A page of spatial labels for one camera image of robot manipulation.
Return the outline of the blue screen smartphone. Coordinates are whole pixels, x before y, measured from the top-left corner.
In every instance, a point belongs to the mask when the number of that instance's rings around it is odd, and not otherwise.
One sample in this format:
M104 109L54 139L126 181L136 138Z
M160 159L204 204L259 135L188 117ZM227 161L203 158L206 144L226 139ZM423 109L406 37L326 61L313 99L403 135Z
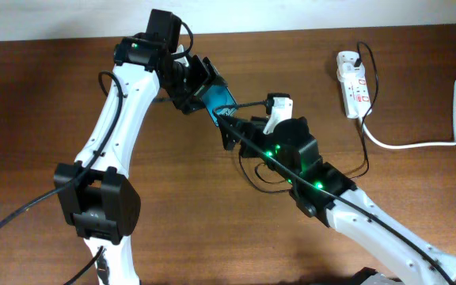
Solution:
M203 95L202 101L216 127L219 123L215 114L219 116L231 116L235 113L235 108L225 108L225 105L236 104L236 101L227 86L212 85Z

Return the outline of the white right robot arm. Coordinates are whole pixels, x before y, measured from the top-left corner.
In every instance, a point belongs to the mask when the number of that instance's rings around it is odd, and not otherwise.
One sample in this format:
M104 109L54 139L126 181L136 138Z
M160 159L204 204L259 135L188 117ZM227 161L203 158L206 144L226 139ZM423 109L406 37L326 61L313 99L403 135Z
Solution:
M298 208L363 247L402 284L456 284L456 256L431 245L385 213L353 180L324 161L306 119L277 123L218 117L223 138L261 158L291 184Z

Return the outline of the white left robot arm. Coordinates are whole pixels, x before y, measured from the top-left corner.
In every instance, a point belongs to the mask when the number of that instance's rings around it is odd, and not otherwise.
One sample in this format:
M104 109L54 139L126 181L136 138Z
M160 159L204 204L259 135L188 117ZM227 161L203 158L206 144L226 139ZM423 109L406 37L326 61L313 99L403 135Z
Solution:
M133 149L149 107L164 89L185 115L205 108L231 115L236 101L207 58L177 40L125 37L116 45L106 101L88 142L71 165L57 166L54 183L66 223L92 253L100 284L139 284L131 235L141 199L129 181Z

